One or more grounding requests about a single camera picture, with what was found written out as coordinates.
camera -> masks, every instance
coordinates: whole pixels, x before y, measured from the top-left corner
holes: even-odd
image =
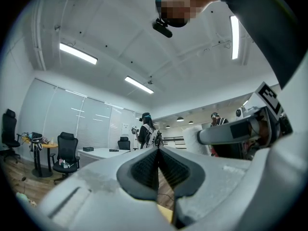
[[[139,133],[139,129],[137,129],[137,126],[133,126],[133,127],[131,128],[131,133],[132,133],[132,134]]]
[[[157,19],[155,22],[153,22],[152,27],[154,30],[166,36],[167,38],[172,37],[172,32],[167,28],[167,23],[163,22],[161,19]]]
[[[235,115],[236,115],[236,120],[240,120],[244,118],[244,113],[245,113],[245,108],[240,107],[236,110]]]

table leg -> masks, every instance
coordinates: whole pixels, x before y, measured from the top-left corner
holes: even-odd
[[[33,156],[34,156],[34,168],[37,170],[38,169],[37,150],[36,150],[35,146],[33,148]]]
[[[39,149],[38,147],[36,147],[36,150],[37,150],[37,160],[38,160],[38,175],[39,177],[42,177],[42,169],[40,167],[40,158],[39,158]]]
[[[47,160],[48,160],[48,170],[51,172],[51,166],[50,166],[50,148],[47,148]]]

backpack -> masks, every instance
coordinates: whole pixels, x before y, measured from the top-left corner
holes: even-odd
[[[149,134],[147,136],[150,136],[149,143],[147,143],[147,139],[145,139],[145,148],[152,148],[155,145],[155,139],[157,137],[157,130],[153,130],[150,128],[148,124],[143,124],[143,126],[149,131]]]

security camera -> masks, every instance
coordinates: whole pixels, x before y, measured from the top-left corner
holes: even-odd
[[[161,19],[157,19],[155,22],[153,22],[152,27],[154,30],[166,36],[167,38],[172,37],[172,32],[167,28],[168,25]]]
[[[240,117],[241,114],[242,114],[242,111],[240,109],[238,109],[236,112],[235,112],[236,116],[237,117]]]

wooden floor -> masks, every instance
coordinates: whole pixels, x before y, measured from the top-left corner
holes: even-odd
[[[7,158],[6,162],[3,162],[1,157],[0,163],[6,172],[13,191],[15,193],[24,193],[30,200],[35,201],[37,204],[46,193],[54,188],[53,180],[62,176],[60,173],[53,171],[53,175],[49,178],[37,178],[31,173],[34,168],[34,163],[26,160],[19,160],[18,164],[16,164],[15,160],[10,158]],[[173,191],[160,170],[158,177],[159,194],[157,196],[157,203],[167,209],[173,210],[173,200],[171,200],[174,199]]]

